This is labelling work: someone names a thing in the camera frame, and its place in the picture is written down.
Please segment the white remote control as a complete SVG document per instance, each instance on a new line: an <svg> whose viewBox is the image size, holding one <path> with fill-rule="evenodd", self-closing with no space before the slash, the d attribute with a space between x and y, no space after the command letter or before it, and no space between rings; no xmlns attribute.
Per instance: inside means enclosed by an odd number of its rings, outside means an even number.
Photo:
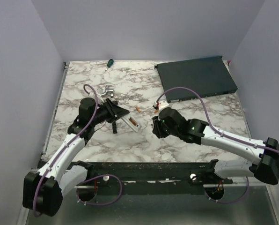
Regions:
<svg viewBox="0 0 279 225"><path fill-rule="evenodd" d="M121 120L128 125L134 132L139 132L141 125L130 115L125 115Z"/></svg>

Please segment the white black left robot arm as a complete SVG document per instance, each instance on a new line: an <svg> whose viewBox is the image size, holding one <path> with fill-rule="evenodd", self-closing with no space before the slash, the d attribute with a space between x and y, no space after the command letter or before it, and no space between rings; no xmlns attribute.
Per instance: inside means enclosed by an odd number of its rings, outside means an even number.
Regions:
<svg viewBox="0 0 279 225"><path fill-rule="evenodd" d="M24 178L22 204L33 210L36 217L42 214L54 216L59 210L65 195L61 180L63 176L69 175L66 169L91 139L96 125L121 119L133 131L138 132L140 129L140 125L129 115L130 112L110 99L83 98L78 112L60 148L36 173L29 172Z"/></svg>

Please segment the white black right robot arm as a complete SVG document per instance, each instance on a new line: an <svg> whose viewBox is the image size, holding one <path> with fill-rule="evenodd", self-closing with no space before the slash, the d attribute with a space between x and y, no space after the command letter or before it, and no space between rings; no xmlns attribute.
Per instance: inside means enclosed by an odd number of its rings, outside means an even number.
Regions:
<svg viewBox="0 0 279 225"><path fill-rule="evenodd" d="M255 177L270 185L279 182L279 143L273 138L261 141L213 130L208 122L187 120L170 107L163 109L152 121L153 134L158 138L172 135L186 143L215 147L242 157L241 160L217 161L205 172L209 183L228 177Z"/></svg>

